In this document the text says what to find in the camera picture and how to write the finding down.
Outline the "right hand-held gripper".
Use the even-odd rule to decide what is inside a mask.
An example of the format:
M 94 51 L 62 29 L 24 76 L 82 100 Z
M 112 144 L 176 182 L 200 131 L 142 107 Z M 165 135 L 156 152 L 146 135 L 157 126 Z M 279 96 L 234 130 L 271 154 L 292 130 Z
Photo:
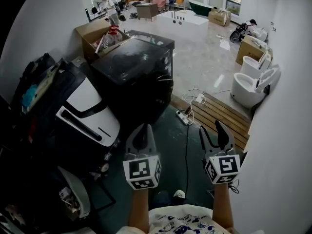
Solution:
M 229 128 L 220 122 L 215 121 L 218 132 L 217 142 L 220 149 L 228 149 L 225 152 L 213 152 L 213 146 L 207 130 L 200 126 L 199 136 L 202 149 L 205 153 L 206 164 L 204 169 L 213 185 L 232 183 L 240 173 L 240 156 L 234 149 L 234 136 Z

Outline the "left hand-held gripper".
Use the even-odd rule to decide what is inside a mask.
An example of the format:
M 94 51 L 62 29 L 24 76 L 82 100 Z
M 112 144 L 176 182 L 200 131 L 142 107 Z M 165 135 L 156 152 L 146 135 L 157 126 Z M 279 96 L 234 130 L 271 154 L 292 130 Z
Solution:
M 158 186 L 162 167 L 150 124 L 141 124 L 127 138 L 123 168 L 133 190 Z

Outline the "person's left forearm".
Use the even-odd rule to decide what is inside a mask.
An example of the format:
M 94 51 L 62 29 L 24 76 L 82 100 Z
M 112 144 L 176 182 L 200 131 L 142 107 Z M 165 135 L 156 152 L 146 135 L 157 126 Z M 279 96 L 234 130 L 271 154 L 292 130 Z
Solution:
M 128 226 L 137 228 L 146 234 L 149 233 L 150 229 L 148 203 L 148 189 L 134 190 L 132 195 Z

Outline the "person's right forearm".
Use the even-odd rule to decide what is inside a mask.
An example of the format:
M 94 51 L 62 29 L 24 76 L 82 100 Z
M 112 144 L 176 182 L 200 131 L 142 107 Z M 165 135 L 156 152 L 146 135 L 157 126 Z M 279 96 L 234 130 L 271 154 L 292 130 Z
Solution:
M 230 233 L 234 230 L 229 186 L 226 183 L 214 186 L 213 221 Z

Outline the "black glass-top machine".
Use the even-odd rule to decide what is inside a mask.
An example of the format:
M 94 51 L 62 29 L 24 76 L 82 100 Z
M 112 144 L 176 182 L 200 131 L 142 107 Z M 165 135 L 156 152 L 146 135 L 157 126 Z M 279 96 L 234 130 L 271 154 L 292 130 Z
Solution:
M 153 83 L 161 75 L 172 76 L 171 61 L 168 48 L 132 38 L 92 63 L 100 91 L 123 131 L 153 124 Z

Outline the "open cardboard box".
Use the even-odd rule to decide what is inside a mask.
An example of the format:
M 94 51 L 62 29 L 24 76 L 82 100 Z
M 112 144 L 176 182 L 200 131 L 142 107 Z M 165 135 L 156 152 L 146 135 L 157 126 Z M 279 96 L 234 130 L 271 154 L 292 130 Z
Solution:
M 107 22 L 105 19 L 98 19 L 91 23 L 75 28 L 76 32 L 81 36 L 84 58 L 89 64 L 105 56 L 106 54 L 130 39 L 128 35 L 118 30 L 118 32 L 120 32 L 120 34 L 122 35 L 122 41 L 116 43 L 113 46 L 109 46 L 102 51 L 97 51 L 96 47 L 93 44 L 96 41 L 101 40 L 102 37 L 108 33 L 110 26 L 110 23 Z

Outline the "white toilet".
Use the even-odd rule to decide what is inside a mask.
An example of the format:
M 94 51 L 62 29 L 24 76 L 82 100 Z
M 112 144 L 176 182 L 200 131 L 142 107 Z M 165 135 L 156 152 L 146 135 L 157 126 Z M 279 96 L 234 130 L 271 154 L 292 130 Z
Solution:
M 243 73 L 235 73 L 232 83 L 232 98 L 247 109 L 261 103 L 270 94 L 271 84 L 280 74 L 278 64 L 261 73 L 259 78 L 252 78 Z
M 270 63 L 271 55 L 268 51 L 262 55 L 259 61 L 256 61 L 249 56 L 244 56 L 240 72 L 251 78 L 259 78 L 260 75 L 268 69 Z

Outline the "white and black appliance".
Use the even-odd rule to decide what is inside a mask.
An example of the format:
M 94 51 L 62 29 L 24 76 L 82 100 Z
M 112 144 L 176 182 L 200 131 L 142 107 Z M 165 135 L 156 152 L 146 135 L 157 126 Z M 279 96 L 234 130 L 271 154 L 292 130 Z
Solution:
M 104 157 L 118 140 L 120 123 L 87 72 L 64 62 L 49 98 L 56 147 L 62 154 Z

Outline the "white ceramic fixture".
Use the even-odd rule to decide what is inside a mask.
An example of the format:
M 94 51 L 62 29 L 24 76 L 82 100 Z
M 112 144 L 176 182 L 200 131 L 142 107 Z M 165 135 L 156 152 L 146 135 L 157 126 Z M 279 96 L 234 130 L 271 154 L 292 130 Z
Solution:
M 59 191 L 59 197 L 69 211 L 69 218 L 72 218 L 73 221 L 77 218 L 86 218 L 90 213 L 91 203 L 82 181 L 60 166 L 58 166 L 58 170 L 67 183 Z

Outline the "printed white shirt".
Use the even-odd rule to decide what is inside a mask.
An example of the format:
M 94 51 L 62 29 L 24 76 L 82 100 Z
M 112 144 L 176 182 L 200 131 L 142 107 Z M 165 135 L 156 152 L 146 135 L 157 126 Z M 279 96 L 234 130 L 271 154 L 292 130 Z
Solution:
M 148 234 L 238 234 L 228 232 L 212 216 L 211 209 L 189 204 L 155 208 L 149 211 Z

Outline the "brown cardboard box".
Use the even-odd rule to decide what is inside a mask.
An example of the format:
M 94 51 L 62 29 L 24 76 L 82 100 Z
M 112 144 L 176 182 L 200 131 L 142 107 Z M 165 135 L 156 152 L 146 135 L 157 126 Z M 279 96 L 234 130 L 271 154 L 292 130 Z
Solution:
M 209 12 L 208 20 L 209 22 L 215 23 L 217 25 L 227 27 L 230 25 L 231 16 L 231 12 L 226 9 L 212 8 L 212 10 Z
M 259 61 L 266 52 L 268 46 L 265 42 L 252 36 L 245 36 L 240 44 L 240 48 L 236 57 L 236 63 L 243 64 L 243 57 L 249 56 L 256 61 Z

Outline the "pale tube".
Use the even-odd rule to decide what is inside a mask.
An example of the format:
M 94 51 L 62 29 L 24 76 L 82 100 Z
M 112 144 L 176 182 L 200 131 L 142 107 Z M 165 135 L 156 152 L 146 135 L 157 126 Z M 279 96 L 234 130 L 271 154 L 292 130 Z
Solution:
M 105 49 L 104 39 L 103 38 L 98 39 L 97 41 L 92 43 L 92 46 L 95 49 L 95 55 L 99 55 L 99 53 Z

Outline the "clear water bottle red cap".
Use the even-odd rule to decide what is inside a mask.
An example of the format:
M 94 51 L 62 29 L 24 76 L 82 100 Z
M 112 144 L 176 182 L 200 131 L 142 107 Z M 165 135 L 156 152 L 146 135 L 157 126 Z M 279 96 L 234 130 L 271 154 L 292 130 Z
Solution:
M 119 26 L 118 25 L 111 25 L 108 33 L 104 36 L 102 45 L 103 48 L 106 49 L 110 46 L 113 46 L 119 42 L 122 41 L 123 36 L 122 34 L 118 31 Z

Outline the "brown cabinet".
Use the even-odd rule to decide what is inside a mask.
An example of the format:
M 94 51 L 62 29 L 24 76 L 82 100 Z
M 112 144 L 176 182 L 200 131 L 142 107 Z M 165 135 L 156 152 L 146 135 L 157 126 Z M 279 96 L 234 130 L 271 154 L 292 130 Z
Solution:
M 156 3 L 141 3 L 136 6 L 137 18 L 150 19 L 158 15 L 158 5 Z

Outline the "pink chair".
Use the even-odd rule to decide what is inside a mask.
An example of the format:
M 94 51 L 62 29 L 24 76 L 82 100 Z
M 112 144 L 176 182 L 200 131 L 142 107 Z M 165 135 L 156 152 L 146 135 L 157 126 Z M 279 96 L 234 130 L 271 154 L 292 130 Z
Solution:
M 157 4 L 159 11 L 165 11 L 166 10 L 167 0 L 153 0 L 153 3 Z

